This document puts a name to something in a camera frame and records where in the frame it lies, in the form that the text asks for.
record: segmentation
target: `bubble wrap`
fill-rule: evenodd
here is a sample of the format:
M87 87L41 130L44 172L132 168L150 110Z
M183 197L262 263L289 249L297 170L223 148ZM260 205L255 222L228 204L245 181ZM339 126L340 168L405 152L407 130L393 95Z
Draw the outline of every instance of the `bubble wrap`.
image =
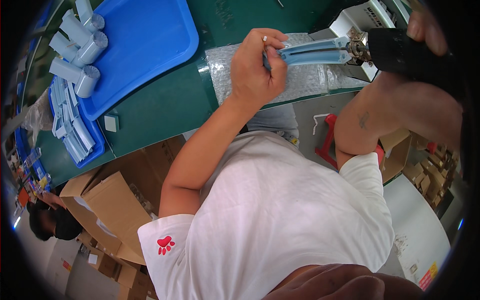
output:
M307 33L289 33L292 46L313 41ZM232 91L230 63L240 44L205 51L218 104L221 105ZM294 100L304 96L326 94L329 90L365 86L366 82L347 77L337 65L309 64L289 66L285 91L270 103Z

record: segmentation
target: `hand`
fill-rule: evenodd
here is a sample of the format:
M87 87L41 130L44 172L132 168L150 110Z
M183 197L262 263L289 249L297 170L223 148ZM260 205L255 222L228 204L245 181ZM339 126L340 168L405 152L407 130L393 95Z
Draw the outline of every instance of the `hand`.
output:
M407 35L417 42L425 41L428 48L438 56L447 52L447 42L440 26L426 10L412 12L408 21Z
M265 49L271 71L263 66L264 36L267 37ZM257 28L250 31L232 58L230 100L257 111L283 92L287 64L276 49L285 47L282 41L287 39L288 36L275 29Z
M404 278L356 264L326 264L305 271L263 300L420 299L422 294Z

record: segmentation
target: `leg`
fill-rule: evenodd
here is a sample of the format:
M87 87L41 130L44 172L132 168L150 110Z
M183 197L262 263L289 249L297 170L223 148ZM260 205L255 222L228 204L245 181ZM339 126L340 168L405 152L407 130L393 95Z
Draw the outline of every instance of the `leg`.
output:
M275 133L282 131L296 139L299 137L295 111L291 103L258 111L247 122L247 127L249 131L265 130Z

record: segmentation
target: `blue plastic crate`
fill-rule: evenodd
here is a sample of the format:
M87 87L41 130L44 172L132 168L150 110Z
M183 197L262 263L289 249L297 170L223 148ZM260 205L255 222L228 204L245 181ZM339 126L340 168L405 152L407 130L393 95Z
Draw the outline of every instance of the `blue plastic crate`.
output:
M17 106L17 114L20 113L20 108ZM17 143L17 155L21 162L24 162L27 156L32 153L33 149L30 148L28 144L27 130L21 127L15 129L15 142ZM33 170L36 173L38 179L42 179L45 176L45 169L43 169L42 163L40 160L37 160L32 165ZM50 185L45 186L46 191L50 191Z
M89 120L198 48L186 0L104 0L95 13L105 18L108 47L92 64L100 70L92 96L79 98Z
M55 112L54 112L53 106L52 106L52 98L51 98L51 95L50 95L52 93L51 87L52 87L52 84L53 84L53 79L52 79L52 82L50 83L50 86L48 87L48 101L50 103L50 109L52 110L52 114L55 115ZM105 152L105 145L104 145L105 144L105 139L103 137L103 134L102 134L100 128L98 127L98 125L96 123L96 120L90 121L89 119L87 119L87 117L85 116L85 112L83 110L83 107L82 107L82 103L79 103L78 106L79 106L78 111L80 113L80 117L82 118L82 121L85 123L85 127L88 129L88 132L92 135L92 138L95 141L95 145L93 146L93 151L84 160L82 160L78 164L75 164L78 168L83 168L85 165L87 165L88 163L90 163L95 158L99 157L100 155L102 155Z

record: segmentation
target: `black hair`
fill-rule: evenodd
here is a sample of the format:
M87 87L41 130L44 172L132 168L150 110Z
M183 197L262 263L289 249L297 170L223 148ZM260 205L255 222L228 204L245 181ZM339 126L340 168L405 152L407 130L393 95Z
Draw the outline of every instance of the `black hair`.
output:
M36 205L32 205L30 207L30 229L35 233L35 236L40 240L48 240L49 238L53 237L52 232L48 232L42 227L42 223L40 222L40 212L42 210L39 209Z
M33 203L31 201L28 201L27 204L25 205L25 208L27 209L27 212L30 214L31 209L32 209Z

